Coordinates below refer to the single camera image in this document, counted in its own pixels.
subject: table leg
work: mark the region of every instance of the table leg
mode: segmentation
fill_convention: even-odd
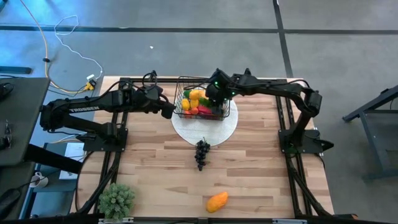
[[[37,162],[39,164],[51,166],[74,174],[78,174],[82,166],[82,163],[79,161],[47,151],[32,144],[28,145],[24,159],[26,161]]]
[[[359,115],[366,110],[375,110],[378,107],[390,102],[391,100],[397,98],[398,96],[398,85],[390,88],[388,90],[384,90],[381,94],[375,99],[371,100],[369,103],[361,106],[360,108],[354,110],[349,115],[343,117],[345,122],[350,122],[355,118],[359,118]]]

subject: succulent plant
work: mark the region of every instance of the succulent plant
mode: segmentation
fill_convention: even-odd
[[[129,216],[134,197],[130,187],[113,183],[99,196],[98,209],[105,214],[105,218],[120,221]]]

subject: grapes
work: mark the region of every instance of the grapes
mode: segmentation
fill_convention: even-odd
[[[206,141],[200,140],[196,144],[196,150],[197,152],[195,154],[195,160],[198,163],[199,171],[202,171],[203,166],[206,165],[206,153],[210,151],[210,144],[208,144]]]

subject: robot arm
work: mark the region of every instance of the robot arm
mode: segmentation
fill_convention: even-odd
[[[251,75],[248,68],[243,75],[234,74],[232,77],[217,69],[208,81],[210,84],[206,88],[206,96],[213,102],[214,106],[222,105],[224,100],[231,100],[236,95],[246,96],[257,93],[291,99],[301,111],[301,115],[290,129],[280,132],[281,148],[294,146],[300,149],[303,142],[308,142],[312,145],[308,146],[313,149],[311,151],[322,150],[319,144],[317,146],[313,144],[313,138],[306,139],[305,127],[310,119],[319,113],[322,102],[322,96],[309,86],[304,87],[295,83],[296,81],[259,80]]]
[[[118,135],[115,123],[98,124],[85,119],[71,116],[74,113],[105,110],[110,113],[122,112],[153,112],[161,114],[164,118],[172,117],[174,105],[169,103],[162,94],[163,89],[157,85],[137,87],[125,81],[126,88],[121,90],[106,91],[98,97],[85,97],[80,99],[64,99],[51,101],[41,109],[40,125],[44,131],[55,131],[59,128],[72,128],[88,133],[95,133],[102,139],[113,138]]]

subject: yellow pepper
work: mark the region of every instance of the yellow pepper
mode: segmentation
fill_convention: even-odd
[[[197,108],[199,106],[199,100],[191,100],[191,109]]]
[[[199,100],[200,97],[201,97],[200,90],[192,90],[189,93],[189,99],[190,100]]]
[[[181,106],[183,110],[189,110],[190,104],[188,99],[182,99]]]

